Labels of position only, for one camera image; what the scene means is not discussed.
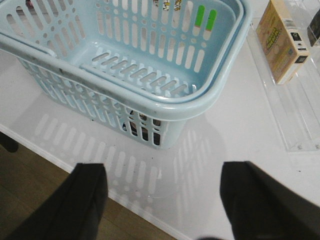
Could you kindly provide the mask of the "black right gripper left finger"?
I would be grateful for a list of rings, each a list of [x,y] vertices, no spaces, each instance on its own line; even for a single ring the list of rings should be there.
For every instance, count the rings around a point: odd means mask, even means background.
[[[105,166],[78,163],[56,191],[6,239],[95,240],[107,198]]]

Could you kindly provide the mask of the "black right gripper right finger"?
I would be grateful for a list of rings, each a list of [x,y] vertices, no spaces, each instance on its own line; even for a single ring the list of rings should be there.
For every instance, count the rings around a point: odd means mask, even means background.
[[[318,240],[320,208],[250,161],[224,162],[220,197],[236,240]]]

